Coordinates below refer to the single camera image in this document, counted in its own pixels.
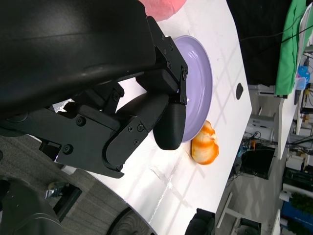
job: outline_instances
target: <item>blue object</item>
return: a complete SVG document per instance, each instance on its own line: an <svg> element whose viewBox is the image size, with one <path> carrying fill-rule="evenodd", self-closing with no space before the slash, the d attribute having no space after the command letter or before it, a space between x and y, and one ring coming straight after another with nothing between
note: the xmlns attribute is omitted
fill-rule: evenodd
<svg viewBox="0 0 313 235"><path fill-rule="evenodd" d="M282 215L289 217L298 223L302 224L304 227L308 228L311 233L313 233L313 215L309 213L302 212L295 209L290 202L284 202L282 208Z"/></svg>
<svg viewBox="0 0 313 235"><path fill-rule="evenodd" d="M304 66L304 65L299 66L298 74L300 75L300 77L305 77L306 85L307 85L309 83L309 81L310 81L309 67L308 66Z"/></svg>

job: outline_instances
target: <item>screw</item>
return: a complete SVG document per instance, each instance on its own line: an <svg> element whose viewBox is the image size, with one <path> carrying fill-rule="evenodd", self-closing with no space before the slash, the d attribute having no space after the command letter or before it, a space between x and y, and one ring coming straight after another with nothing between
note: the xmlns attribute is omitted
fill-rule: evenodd
<svg viewBox="0 0 313 235"><path fill-rule="evenodd" d="M76 124L77 124L78 126L85 126L85 124L86 124L86 118L84 118L84 117L78 117L78 118L76 119Z"/></svg>
<svg viewBox="0 0 313 235"><path fill-rule="evenodd" d="M142 131L143 131L143 125L138 125L137 130L138 130L139 132L142 132Z"/></svg>
<svg viewBox="0 0 313 235"><path fill-rule="evenodd" d="M73 147L72 147L72 145L70 145L70 144L67 144L67 145L65 145L64 147L63 147L63 150L62 150L62 152L64 153L64 154L71 154L72 152L73 152Z"/></svg>
<svg viewBox="0 0 313 235"><path fill-rule="evenodd" d="M187 79L187 74L185 71L182 72L182 78L184 79L184 81L186 81Z"/></svg>
<svg viewBox="0 0 313 235"><path fill-rule="evenodd" d="M119 95L118 95L117 92L114 92L114 93L113 93L113 99L114 99L115 101L118 101Z"/></svg>
<svg viewBox="0 0 313 235"><path fill-rule="evenodd" d="M119 170L119 171L121 171L121 170L123 169L123 165L118 165L118 166L116 167L116 169Z"/></svg>

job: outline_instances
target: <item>purple plate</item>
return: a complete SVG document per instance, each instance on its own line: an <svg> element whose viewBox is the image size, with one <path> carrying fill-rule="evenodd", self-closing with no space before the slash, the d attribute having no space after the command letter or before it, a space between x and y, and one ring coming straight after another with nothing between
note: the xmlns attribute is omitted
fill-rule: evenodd
<svg viewBox="0 0 313 235"><path fill-rule="evenodd" d="M213 80L209 58L201 43L191 36L177 38L175 44L188 65L187 113L183 142L192 140L209 113Z"/></svg>

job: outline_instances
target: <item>white table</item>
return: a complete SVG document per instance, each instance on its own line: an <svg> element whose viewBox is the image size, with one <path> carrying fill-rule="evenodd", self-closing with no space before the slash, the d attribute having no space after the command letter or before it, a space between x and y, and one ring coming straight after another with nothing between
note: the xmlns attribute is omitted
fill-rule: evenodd
<svg viewBox="0 0 313 235"><path fill-rule="evenodd" d="M301 130L301 125L303 118L301 117L301 105L302 105L302 99L303 99L303 91L301 91L301 94L299 96L299 101L298 101L298 108L297 108L297 126L296 126L296 135L299 135L300 130Z"/></svg>
<svg viewBox="0 0 313 235"><path fill-rule="evenodd" d="M277 211L271 235L280 235L280 210Z"/></svg>
<svg viewBox="0 0 313 235"><path fill-rule="evenodd" d="M277 158L282 159L286 142L289 136L290 127L297 105L294 105L295 89L288 95L287 99L281 99L278 107L278 146Z"/></svg>
<svg viewBox="0 0 313 235"><path fill-rule="evenodd" d="M251 114L251 103L237 31L226 0L188 0L177 14L159 25L173 38L194 36L207 51L214 77L207 120L216 130L220 154L213 164L202 166L190 158L190 143L176 151L163 151L150 133L124 164L124 177L92 175L123 198L156 234L183 235L196 208L216 212ZM240 100L235 93L238 83L244 88ZM134 80L121 85L125 96L119 107L144 92Z"/></svg>

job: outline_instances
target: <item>robotic arm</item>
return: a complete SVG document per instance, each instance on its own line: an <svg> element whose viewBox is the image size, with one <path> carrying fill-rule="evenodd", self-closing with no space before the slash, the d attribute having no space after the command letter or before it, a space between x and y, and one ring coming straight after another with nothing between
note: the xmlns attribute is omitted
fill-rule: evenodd
<svg viewBox="0 0 313 235"><path fill-rule="evenodd" d="M12 0L0 14L0 135L33 135L53 161L114 178L152 130L179 147L188 66L139 1ZM116 111L132 77L147 92Z"/></svg>

